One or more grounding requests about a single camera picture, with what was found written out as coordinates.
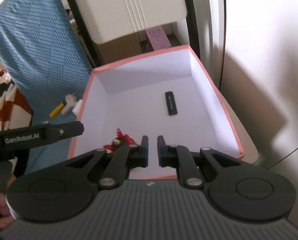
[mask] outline patterned blanket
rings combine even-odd
[[[0,61],[0,131],[29,126],[32,110]]]

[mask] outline blue textured blanket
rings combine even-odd
[[[92,70],[61,0],[4,0],[0,59],[34,112],[32,125],[75,120],[48,116],[66,94],[82,96]],[[69,142],[31,149],[26,173],[66,160]]]

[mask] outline yellow marker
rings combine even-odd
[[[57,114],[59,114],[61,112],[61,110],[65,107],[65,104],[63,102],[61,102],[59,105],[57,105],[55,107],[54,110],[51,111],[51,113],[49,114],[50,118],[54,118]]]

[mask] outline red and black plush toy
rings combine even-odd
[[[112,140],[111,144],[106,144],[103,148],[116,152],[120,147],[131,144],[137,145],[129,135],[124,135],[120,129],[117,129],[117,137]]]

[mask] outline pink booklet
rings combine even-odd
[[[171,47],[171,43],[161,26],[146,30],[146,34],[154,50]]]

